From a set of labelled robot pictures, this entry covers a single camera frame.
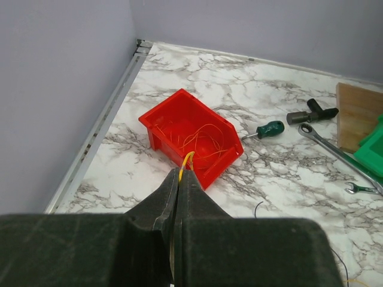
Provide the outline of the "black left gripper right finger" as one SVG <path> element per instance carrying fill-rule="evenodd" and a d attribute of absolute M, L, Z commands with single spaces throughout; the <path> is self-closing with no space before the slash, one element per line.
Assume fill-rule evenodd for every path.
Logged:
<path fill-rule="evenodd" d="M 306 218 L 232 218 L 186 170 L 175 221 L 176 286 L 341 286 L 324 230 Z"/>

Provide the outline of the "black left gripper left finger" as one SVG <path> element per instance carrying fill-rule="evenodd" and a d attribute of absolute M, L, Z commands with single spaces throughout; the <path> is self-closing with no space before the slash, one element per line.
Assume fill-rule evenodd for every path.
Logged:
<path fill-rule="evenodd" d="M 178 174 L 126 213 L 1 216 L 1 285 L 171 285 Z"/>

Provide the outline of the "green plastic bin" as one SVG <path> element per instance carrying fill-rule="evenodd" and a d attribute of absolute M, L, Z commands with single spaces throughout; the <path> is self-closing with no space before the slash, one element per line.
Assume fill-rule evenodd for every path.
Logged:
<path fill-rule="evenodd" d="M 371 134 L 359 143 L 359 149 L 354 153 L 354 157 L 365 168 L 376 176 L 382 177 L 382 115 L 378 117 L 378 124 Z"/>

